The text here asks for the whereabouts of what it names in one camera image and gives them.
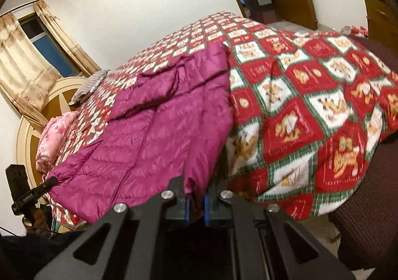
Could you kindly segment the beige patterned curtain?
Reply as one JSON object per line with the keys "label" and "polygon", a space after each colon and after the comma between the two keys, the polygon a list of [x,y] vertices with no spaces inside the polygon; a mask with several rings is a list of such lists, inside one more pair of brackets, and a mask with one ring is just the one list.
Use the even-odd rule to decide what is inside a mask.
{"label": "beige patterned curtain", "polygon": [[62,75],[36,49],[13,13],[1,16],[0,57],[1,92],[23,117],[43,129],[48,123],[44,103]]}

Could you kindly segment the red white teddy bedspread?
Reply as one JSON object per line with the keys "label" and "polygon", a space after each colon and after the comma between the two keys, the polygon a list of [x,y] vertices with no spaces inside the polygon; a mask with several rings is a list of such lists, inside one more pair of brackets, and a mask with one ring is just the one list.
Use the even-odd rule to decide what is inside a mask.
{"label": "red white teddy bedspread", "polygon": [[232,13],[198,20],[112,71],[79,108],[59,155],[104,131],[115,97],[182,55],[229,50],[229,188],[295,219],[334,211],[359,187],[378,143],[397,131],[397,74],[336,32],[281,31]]}

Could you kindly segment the pink floral folded blanket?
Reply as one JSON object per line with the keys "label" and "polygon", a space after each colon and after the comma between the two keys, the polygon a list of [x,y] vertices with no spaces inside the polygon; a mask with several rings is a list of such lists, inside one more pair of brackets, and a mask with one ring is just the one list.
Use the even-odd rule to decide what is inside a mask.
{"label": "pink floral folded blanket", "polygon": [[78,115],[78,111],[69,111],[50,119],[41,133],[36,152],[35,164],[38,172],[46,174],[55,166],[59,151]]}

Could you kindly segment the grey striped pillow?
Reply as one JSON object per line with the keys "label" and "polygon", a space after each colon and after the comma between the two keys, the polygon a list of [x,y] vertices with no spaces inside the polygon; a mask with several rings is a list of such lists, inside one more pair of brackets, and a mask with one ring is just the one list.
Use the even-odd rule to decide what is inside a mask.
{"label": "grey striped pillow", "polygon": [[109,73],[109,69],[97,71],[92,74],[75,92],[72,96],[71,101],[68,103],[69,106],[78,106],[87,101],[97,88],[104,81]]}

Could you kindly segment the dark wooden dresser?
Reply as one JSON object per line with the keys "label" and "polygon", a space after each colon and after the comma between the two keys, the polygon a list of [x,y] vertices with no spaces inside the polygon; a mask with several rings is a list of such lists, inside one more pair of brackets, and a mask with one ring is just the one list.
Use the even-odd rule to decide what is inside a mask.
{"label": "dark wooden dresser", "polygon": [[393,44],[397,42],[397,19],[385,0],[364,0],[369,38]]}

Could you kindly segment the window with blue glass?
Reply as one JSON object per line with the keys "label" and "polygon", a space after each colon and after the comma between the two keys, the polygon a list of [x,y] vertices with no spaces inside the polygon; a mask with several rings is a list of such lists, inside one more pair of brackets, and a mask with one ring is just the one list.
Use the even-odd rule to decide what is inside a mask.
{"label": "window with blue glass", "polygon": [[35,14],[20,20],[21,27],[39,53],[64,77],[84,76],[82,70],[53,38],[43,22]]}

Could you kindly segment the magenta quilted down jacket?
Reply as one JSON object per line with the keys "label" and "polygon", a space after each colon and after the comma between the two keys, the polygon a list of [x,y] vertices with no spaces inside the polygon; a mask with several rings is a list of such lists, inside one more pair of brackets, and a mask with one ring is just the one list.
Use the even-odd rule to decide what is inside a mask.
{"label": "magenta quilted down jacket", "polygon": [[182,177],[200,203],[233,126],[228,48],[174,59],[117,93],[100,137],[50,171],[50,197],[95,223],[118,203],[133,207]]}

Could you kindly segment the beige curved headboard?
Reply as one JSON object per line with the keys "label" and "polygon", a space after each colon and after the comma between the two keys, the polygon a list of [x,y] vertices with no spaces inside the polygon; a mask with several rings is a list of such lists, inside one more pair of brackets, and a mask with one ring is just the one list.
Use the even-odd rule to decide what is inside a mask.
{"label": "beige curved headboard", "polygon": [[[49,93],[44,103],[42,114],[46,119],[61,116],[63,113],[74,110],[69,106],[76,90],[86,81],[84,77],[70,77],[58,80]],[[41,183],[41,173],[36,170],[36,152],[43,127],[31,124],[22,117],[16,137],[16,162],[24,165],[30,188],[35,188]]]}

